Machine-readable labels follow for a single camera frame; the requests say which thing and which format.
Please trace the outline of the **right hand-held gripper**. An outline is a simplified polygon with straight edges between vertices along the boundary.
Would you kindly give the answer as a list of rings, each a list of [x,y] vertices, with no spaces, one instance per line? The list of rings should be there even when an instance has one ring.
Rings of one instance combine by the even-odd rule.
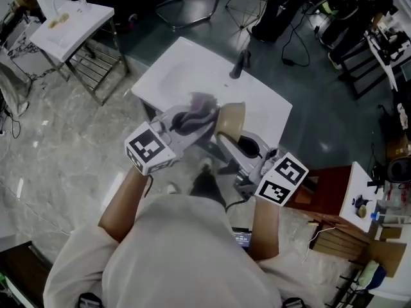
[[[308,174],[291,153],[271,149],[255,133],[243,132],[235,141],[220,132],[216,141],[228,161],[239,167],[234,188],[245,201],[255,196],[282,207]]]

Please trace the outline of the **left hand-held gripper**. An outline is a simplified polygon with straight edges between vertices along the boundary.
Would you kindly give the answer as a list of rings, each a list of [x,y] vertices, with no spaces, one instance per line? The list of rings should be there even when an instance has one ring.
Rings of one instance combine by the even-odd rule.
[[[124,142],[125,153],[142,175],[172,166],[197,141],[209,140],[216,118],[187,119],[187,105],[176,105],[141,123]]]

